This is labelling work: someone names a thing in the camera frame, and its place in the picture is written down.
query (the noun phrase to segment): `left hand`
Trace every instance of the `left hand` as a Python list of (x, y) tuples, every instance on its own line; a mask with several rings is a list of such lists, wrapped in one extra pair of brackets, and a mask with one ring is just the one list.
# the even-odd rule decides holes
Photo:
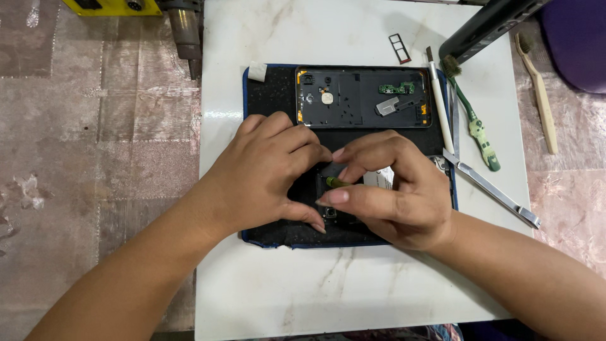
[(325, 233), (317, 210), (286, 194), (301, 174), (331, 160), (316, 134), (293, 127), (286, 113), (250, 115), (184, 199), (199, 211), (205, 228), (225, 236), (279, 219), (303, 221)]

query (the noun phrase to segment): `red sim tray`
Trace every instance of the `red sim tray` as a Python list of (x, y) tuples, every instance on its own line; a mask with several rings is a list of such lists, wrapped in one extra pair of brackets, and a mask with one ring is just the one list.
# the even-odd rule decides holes
[(393, 50), (396, 52), (396, 56), (398, 56), (400, 64), (404, 64), (405, 62), (412, 60), (408, 55), (408, 51), (406, 51), (406, 47), (404, 47), (404, 43), (402, 42), (402, 38), (400, 38), (399, 33), (389, 36), (389, 41), (391, 42)]

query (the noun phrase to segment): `purple cushion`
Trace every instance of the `purple cushion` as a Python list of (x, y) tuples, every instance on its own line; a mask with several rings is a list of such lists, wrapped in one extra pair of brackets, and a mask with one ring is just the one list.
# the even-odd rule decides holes
[(562, 76), (579, 89), (606, 93), (606, 1), (552, 0), (541, 20)]

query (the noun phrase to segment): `brush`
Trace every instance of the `brush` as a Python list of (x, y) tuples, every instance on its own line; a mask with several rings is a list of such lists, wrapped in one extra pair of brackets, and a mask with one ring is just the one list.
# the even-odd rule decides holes
[(466, 99), (465, 95), (463, 95), (461, 87), (454, 79), (456, 76), (461, 74), (461, 67), (459, 66), (459, 62), (457, 62), (457, 60), (453, 56), (447, 55), (444, 57), (444, 59), (442, 59), (441, 64), (442, 70), (446, 74), (448, 82), (450, 82), (453, 87), (456, 86), (455, 88), (457, 96), (459, 97), (459, 99), (463, 103), (463, 106), (465, 107), (465, 110), (467, 111), (467, 118), (469, 119), (469, 131), (473, 138), (476, 139), (476, 143), (478, 144), (478, 147), (482, 152), (482, 158), (484, 159), (484, 163), (491, 171), (498, 171), (499, 169), (501, 169), (501, 164), (499, 164), (499, 160), (496, 158), (496, 153), (494, 152), (494, 149), (486, 139), (484, 125), (476, 115), (476, 112), (473, 111), (473, 108), (471, 108), (471, 104)]
[(436, 63), (433, 61), (431, 47), (427, 47), (427, 61), (429, 62), (429, 75), (431, 78), (431, 87), (433, 88), (433, 97), (436, 100), (438, 107), (438, 118), (442, 127), (442, 138), (444, 138), (444, 146), (446, 150), (454, 154), (455, 147), (453, 146), (453, 138), (450, 135), (450, 126), (448, 125), (448, 116), (446, 116), (446, 108), (444, 107), (444, 99), (440, 88), (440, 80), (438, 79), (438, 71), (436, 71)]
[(553, 117), (551, 115), (551, 109), (549, 108), (549, 99), (547, 98), (547, 91), (545, 91), (545, 82), (543, 82), (543, 77), (541, 77), (541, 74), (534, 68), (534, 65), (528, 57), (528, 52), (532, 50), (533, 46), (534, 41), (530, 37), (521, 32), (516, 34), (516, 49), (522, 57), (534, 84), (536, 103), (539, 107), (539, 115), (541, 116), (541, 124), (543, 125), (543, 134), (545, 135), (547, 150), (549, 150), (550, 154), (557, 154), (558, 141), (556, 139), (556, 127), (553, 124)]

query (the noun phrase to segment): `green brush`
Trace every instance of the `green brush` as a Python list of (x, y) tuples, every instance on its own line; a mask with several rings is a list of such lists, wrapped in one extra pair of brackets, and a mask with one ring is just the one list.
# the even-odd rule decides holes
[(482, 121), (480, 121), (478, 116), (476, 116), (476, 112), (473, 111), (473, 109), (471, 108), (471, 104), (469, 104), (469, 101), (465, 98), (465, 95), (463, 95), (461, 87), (454, 79), (456, 76), (461, 74), (461, 67), (459, 66), (459, 62), (457, 62), (453, 56), (447, 55), (446, 57), (444, 57), (444, 59), (442, 59), (441, 64), (442, 70), (444, 70), (446, 78), (448, 79), (450, 84), (453, 87), (456, 85), (457, 96), (459, 96), (459, 99), (461, 100), (461, 102), (463, 102), (463, 106), (467, 111), (467, 117), (469, 118), (469, 131), (471, 135), (476, 139), (476, 143), (478, 144), (478, 147), (482, 152), (482, 158), (484, 159), (484, 163), (491, 171), (498, 171), (499, 169), (501, 169), (501, 164), (499, 164), (499, 160), (497, 160), (496, 158), (496, 153), (494, 152), (494, 150), (490, 146), (490, 143), (486, 139), (484, 125), (482, 124)]

